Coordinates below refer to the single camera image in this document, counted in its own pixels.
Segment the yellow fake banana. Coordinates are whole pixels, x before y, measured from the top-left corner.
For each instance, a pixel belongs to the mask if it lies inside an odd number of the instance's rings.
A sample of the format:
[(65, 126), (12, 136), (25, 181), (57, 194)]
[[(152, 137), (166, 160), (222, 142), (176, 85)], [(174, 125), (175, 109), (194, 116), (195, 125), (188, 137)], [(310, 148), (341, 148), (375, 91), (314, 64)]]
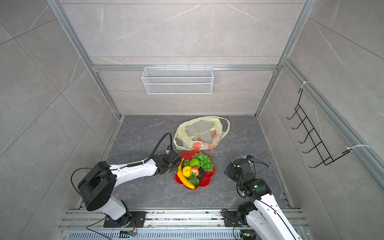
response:
[(182, 172), (182, 165), (183, 165), (183, 162), (184, 162), (184, 158), (182, 158), (181, 163), (180, 163), (180, 165), (179, 165), (179, 167), (178, 167), (177, 175), (178, 175), (179, 179), (181, 180), (181, 182), (183, 183), (183, 185), (184, 185), (185, 187), (187, 187), (187, 188), (190, 189), (190, 190), (194, 190), (194, 189), (196, 188), (195, 185), (192, 184), (192, 183), (191, 183), (191, 182), (184, 176), (184, 174), (183, 174), (183, 172)]

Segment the green fake pepper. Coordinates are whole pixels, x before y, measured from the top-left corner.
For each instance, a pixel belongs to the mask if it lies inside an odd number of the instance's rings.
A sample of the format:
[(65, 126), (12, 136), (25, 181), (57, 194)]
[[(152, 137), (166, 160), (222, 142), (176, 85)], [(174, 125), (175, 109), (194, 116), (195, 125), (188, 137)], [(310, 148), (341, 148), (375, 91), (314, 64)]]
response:
[(198, 187), (200, 185), (200, 179), (197, 177), (197, 176), (193, 176), (191, 175), (189, 178), (188, 178), (188, 181), (193, 184), (196, 187)]

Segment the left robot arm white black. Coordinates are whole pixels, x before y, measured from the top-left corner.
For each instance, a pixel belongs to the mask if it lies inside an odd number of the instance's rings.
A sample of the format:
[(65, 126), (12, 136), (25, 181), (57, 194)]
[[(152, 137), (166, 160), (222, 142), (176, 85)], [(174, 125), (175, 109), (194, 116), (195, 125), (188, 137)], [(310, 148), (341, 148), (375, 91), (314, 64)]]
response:
[(130, 213), (123, 201), (112, 195), (115, 187), (138, 178), (163, 175), (179, 166), (181, 161), (182, 157), (176, 151), (123, 165), (102, 161), (90, 168), (79, 182), (78, 191), (89, 212), (101, 211), (118, 221), (129, 217)]

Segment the dark fake avocado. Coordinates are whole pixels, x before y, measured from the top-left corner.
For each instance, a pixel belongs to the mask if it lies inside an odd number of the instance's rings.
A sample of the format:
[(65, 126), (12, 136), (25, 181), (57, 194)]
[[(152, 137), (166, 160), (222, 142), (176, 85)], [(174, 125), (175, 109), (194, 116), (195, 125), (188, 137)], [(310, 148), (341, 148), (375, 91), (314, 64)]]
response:
[(199, 169), (199, 175), (198, 175), (198, 178), (199, 178), (200, 180), (202, 180), (202, 179), (205, 177), (205, 175), (206, 175), (206, 172), (205, 172), (202, 168), (200, 168), (200, 169)]

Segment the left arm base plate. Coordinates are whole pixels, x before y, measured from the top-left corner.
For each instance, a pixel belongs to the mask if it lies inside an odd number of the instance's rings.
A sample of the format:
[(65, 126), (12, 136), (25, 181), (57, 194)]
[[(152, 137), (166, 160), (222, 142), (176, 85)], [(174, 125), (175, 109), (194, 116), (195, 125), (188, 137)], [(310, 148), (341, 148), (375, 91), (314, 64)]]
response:
[(134, 211), (123, 215), (118, 220), (113, 220), (110, 216), (106, 215), (104, 222), (104, 228), (132, 228), (134, 225), (137, 228), (143, 228), (146, 220), (147, 212), (145, 211)]

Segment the green fake custard apple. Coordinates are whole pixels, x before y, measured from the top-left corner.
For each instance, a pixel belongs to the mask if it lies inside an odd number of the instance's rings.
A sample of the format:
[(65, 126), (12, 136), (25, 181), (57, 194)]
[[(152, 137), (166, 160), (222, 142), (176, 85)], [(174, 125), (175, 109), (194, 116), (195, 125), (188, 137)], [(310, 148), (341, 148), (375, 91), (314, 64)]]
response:
[(192, 167), (192, 168), (196, 167), (197, 169), (200, 169), (201, 162), (200, 162), (199, 159), (193, 158), (193, 159), (190, 160), (189, 166)]

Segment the cream plastic shopping bag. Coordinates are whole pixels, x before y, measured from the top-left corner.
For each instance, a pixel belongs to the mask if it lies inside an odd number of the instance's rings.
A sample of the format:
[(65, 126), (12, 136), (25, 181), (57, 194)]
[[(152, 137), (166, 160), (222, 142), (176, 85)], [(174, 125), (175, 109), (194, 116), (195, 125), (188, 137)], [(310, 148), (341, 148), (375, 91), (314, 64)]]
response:
[(218, 116), (205, 116), (179, 125), (173, 138), (177, 150), (212, 150), (230, 131), (230, 121)]

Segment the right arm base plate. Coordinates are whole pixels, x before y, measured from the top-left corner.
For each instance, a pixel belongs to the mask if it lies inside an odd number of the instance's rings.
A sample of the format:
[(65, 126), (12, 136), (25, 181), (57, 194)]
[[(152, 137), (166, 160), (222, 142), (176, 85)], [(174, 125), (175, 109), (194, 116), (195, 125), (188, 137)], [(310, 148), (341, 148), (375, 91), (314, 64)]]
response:
[(244, 224), (243, 215), (239, 211), (229, 211), (224, 209), (221, 211), (221, 215), (224, 219), (225, 227), (235, 227)]

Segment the yellow fake bell pepper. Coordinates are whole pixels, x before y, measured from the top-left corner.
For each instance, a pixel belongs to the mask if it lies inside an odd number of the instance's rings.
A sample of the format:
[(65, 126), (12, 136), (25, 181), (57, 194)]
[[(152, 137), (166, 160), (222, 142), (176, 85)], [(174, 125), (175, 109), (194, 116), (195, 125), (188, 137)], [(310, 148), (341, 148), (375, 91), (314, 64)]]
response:
[(182, 170), (182, 173), (183, 173), (183, 175), (184, 175), (184, 177), (186, 178), (186, 179), (188, 179), (190, 176), (191, 176), (191, 170), (192, 170), (192, 167), (191, 166), (185, 166), (184, 168), (183, 168), (183, 170)]

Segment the red fake apple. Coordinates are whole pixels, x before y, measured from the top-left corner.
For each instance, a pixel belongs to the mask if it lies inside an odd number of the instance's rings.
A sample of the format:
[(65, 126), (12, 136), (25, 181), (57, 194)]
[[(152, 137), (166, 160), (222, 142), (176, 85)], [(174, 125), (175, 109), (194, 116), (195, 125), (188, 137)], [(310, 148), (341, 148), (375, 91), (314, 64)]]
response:
[(200, 174), (200, 171), (199, 171), (198, 167), (197, 167), (197, 166), (194, 166), (194, 167), (191, 169), (191, 175), (198, 177), (199, 174)]

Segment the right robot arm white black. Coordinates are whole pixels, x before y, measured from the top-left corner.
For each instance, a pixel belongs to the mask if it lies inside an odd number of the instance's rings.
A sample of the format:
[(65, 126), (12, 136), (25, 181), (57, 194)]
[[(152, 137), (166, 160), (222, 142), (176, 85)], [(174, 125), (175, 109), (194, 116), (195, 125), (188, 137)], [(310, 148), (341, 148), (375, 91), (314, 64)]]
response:
[(237, 159), (224, 172), (236, 183), (237, 194), (249, 201), (237, 208), (236, 226), (252, 228), (262, 240), (301, 240), (301, 236), (280, 209), (272, 190), (263, 179), (256, 178), (251, 155)]

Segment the green fake grapes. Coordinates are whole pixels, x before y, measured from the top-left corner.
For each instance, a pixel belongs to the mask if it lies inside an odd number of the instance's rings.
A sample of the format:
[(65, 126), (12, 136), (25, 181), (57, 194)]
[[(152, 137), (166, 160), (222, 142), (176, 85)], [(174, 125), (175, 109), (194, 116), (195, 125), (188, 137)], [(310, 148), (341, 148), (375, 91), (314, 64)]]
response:
[(197, 153), (194, 154), (193, 158), (197, 158), (201, 162), (201, 167), (205, 172), (213, 172), (214, 171), (214, 165), (213, 162), (211, 161), (211, 158), (208, 155), (205, 155), (203, 153)]

